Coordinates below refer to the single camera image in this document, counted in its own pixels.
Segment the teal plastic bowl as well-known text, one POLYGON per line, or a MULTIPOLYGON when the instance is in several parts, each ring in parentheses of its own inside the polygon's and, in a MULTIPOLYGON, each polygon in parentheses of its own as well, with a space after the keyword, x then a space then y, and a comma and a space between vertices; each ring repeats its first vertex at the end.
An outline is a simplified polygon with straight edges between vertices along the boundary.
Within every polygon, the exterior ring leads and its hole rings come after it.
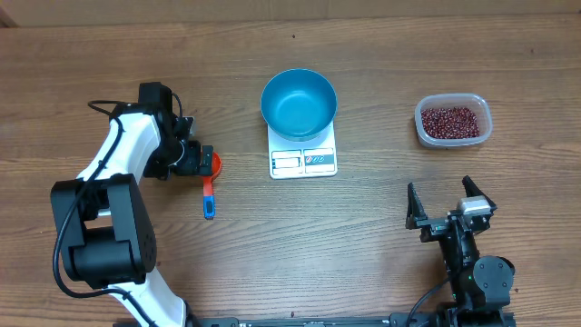
POLYGON ((264 86, 261 114, 270 129, 296 142, 317 137, 335 119, 339 99, 332 83, 319 72, 293 68, 264 86))

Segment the red beans in container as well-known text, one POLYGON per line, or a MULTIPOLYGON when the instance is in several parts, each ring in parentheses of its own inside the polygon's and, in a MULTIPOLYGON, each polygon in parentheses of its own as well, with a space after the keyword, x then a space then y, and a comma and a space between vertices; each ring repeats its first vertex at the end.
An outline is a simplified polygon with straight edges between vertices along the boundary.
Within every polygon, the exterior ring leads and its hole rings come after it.
POLYGON ((429 108, 421 112, 426 134, 435 139, 467 139, 480 136, 478 118, 467 107, 429 108))

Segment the orange measuring scoop blue handle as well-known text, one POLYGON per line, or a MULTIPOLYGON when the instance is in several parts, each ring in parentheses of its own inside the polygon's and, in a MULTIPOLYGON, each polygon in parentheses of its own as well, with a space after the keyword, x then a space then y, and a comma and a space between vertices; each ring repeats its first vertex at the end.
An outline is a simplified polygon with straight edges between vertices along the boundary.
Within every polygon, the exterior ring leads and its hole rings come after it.
POLYGON ((216 214, 213 182, 222 171, 222 159, 217 153, 212 154, 212 175, 202 177, 203 212, 206 220, 212 220, 216 214))

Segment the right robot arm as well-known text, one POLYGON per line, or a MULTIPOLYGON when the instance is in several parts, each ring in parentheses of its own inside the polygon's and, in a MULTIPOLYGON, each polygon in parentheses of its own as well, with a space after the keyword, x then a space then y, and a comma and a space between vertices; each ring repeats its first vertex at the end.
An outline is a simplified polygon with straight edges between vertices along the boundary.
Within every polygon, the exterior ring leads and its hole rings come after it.
POLYGON ((499 256, 482 256, 475 236, 490 228, 497 205, 469 176, 462 179, 466 196, 457 208, 441 218, 430 218, 412 183, 408 184, 406 228, 419 229, 423 243, 437 242, 442 252, 447 278, 427 291, 409 311, 407 326, 514 326, 510 304, 514 264, 499 256), (434 312, 419 313, 419 307, 444 285, 451 287, 453 300, 443 302, 434 312))

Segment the white digital kitchen scale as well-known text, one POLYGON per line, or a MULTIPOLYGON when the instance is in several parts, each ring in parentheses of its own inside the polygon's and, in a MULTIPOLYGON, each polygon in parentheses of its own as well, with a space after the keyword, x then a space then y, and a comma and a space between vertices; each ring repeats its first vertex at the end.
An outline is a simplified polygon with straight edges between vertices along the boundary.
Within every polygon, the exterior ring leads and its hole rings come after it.
POLYGON ((274 180, 329 177, 338 172, 334 124, 308 141, 291 141, 268 128, 269 174, 274 180))

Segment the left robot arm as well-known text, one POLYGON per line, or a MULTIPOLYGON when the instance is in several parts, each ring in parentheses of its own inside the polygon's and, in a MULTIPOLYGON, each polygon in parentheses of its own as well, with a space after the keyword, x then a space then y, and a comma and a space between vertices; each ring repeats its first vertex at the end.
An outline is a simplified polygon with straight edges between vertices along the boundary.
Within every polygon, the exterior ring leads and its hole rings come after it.
POLYGON ((156 267, 156 238, 139 182, 202 178, 204 216, 211 219, 211 183, 222 164, 212 146, 193 139, 195 119, 184 115, 168 86, 142 83, 136 102, 112 105, 110 131, 97 155, 50 193, 55 283, 72 298, 112 296, 139 326, 197 326, 190 305, 156 267))

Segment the clear plastic bean container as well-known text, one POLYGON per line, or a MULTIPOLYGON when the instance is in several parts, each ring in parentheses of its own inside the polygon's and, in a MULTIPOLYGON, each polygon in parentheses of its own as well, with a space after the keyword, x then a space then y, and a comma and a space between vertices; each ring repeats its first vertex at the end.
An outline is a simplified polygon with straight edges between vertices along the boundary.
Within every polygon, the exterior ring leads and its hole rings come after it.
POLYGON ((419 142, 428 148, 458 148, 485 142, 493 131, 489 106, 477 94, 435 94, 416 106, 419 142))

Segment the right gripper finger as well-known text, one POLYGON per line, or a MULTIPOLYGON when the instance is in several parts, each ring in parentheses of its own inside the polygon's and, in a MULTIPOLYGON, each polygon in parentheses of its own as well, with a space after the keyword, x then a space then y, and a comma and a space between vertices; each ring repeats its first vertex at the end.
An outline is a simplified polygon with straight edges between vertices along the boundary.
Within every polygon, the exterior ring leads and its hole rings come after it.
POLYGON ((426 224, 428 216, 425 213, 413 183, 408 184, 407 197, 408 210, 406 217, 406 228, 409 230, 421 228, 426 224))
POLYGON ((497 205, 477 187, 477 185, 468 175, 463 177, 462 184, 464 186, 467 197, 483 196, 487 200, 487 203, 492 210, 497 209, 497 205))

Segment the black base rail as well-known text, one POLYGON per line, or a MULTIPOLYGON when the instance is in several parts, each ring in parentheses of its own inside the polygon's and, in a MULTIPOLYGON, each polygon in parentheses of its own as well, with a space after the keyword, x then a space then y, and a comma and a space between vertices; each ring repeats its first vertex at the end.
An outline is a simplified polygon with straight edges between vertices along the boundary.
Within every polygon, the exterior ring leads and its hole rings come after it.
POLYGON ((435 313, 416 313, 407 325, 407 313, 392 313, 388 317, 343 317, 343 318, 304 318, 304 319, 267 319, 267 320, 239 320, 237 318, 196 318, 187 322, 185 326, 194 327, 436 327, 436 326, 517 326, 513 313, 505 314, 503 321, 500 318, 484 318, 480 316, 465 320, 457 324, 438 321, 435 313))

